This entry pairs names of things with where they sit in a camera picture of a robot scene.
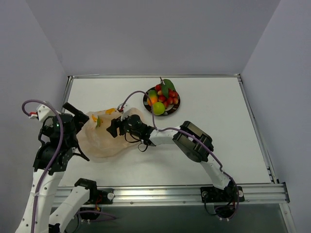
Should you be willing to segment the green fake apple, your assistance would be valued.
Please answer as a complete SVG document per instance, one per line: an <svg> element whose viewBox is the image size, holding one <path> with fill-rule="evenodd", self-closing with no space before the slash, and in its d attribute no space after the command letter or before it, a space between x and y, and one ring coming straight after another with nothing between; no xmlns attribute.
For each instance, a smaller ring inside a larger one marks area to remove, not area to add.
<svg viewBox="0 0 311 233"><path fill-rule="evenodd" d="M97 120L96 120L96 128L98 128L98 127L100 127L101 126L101 124L102 124L102 119L100 119L99 117L97 118Z"/></svg>

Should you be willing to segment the translucent orange plastic bag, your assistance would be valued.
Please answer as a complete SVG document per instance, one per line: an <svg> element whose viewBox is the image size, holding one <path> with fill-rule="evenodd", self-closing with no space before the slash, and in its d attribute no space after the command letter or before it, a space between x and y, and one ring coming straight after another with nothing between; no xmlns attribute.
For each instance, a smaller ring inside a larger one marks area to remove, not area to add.
<svg viewBox="0 0 311 233"><path fill-rule="evenodd" d="M109 157L118 156L138 143L126 142L123 136L113 138L106 130L111 125L111 120L121 116L116 108L88 112L89 121L77 134L77 139L82 152L93 162L104 162ZM100 127L96 128L97 118L102 119Z"/></svg>

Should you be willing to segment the green fake lime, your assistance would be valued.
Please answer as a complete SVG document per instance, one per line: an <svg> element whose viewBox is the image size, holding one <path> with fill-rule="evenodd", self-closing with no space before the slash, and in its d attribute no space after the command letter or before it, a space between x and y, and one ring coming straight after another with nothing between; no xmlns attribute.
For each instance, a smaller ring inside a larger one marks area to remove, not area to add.
<svg viewBox="0 0 311 233"><path fill-rule="evenodd" d="M162 115L166 110L165 105L162 102L155 102L152 107L154 114L157 116Z"/></svg>

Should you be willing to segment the green orange fake mango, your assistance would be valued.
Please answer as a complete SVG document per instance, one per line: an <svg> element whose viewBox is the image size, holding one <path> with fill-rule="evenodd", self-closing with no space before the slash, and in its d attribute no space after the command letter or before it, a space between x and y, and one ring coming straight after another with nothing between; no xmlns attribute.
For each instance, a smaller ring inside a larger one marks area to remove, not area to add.
<svg viewBox="0 0 311 233"><path fill-rule="evenodd" d="M154 103L158 102L158 95L155 90L150 90L148 92L147 103L152 106Z"/></svg>

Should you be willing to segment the red fake cherry bunch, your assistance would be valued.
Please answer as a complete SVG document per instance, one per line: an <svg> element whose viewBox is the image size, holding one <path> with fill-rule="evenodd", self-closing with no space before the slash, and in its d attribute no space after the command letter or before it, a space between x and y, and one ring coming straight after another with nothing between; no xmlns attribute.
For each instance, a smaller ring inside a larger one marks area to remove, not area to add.
<svg viewBox="0 0 311 233"><path fill-rule="evenodd" d="M160 83L154 87L154 90L157 92L158 101L165 105L166 110L180 104L180 96L171 80L160 77Z"/></svg>

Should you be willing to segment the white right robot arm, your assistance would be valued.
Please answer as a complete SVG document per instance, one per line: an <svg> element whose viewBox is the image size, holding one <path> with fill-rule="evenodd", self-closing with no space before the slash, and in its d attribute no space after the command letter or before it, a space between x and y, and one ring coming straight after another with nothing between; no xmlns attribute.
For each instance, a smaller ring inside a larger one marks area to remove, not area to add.
<svg viewBox="0 0 311 233"><path fill-rule="evenodd" d="M131 115L111 120L106 130L114 138L130 134L147 147L175 144L190 160L203 167L219 199L227 200L233 195L235 183L213 154L212 138L193 123L185 121L177 128L157 129L143 123L138 115Z"/></svg>

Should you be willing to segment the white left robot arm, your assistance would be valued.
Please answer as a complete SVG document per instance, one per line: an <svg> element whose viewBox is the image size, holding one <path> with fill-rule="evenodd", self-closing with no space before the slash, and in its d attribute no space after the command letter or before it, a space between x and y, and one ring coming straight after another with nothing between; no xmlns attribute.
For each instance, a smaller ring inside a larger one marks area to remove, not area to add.
<svg viewBox="0 0 311 233"><path fill-rule="evenodd" d="M51 213L56 191L68 163L73 156L89 159L80 149L77 133L89 117L66 102L60 113L48 102L38 100L35 112L27 113L30 119L42 123L38 134L41 143L34 164L33 181L28 202L16 229L17 233L63 233L71 219L85 203L94 203L98 197L95 181L80 178L66 200Z"/></svg>

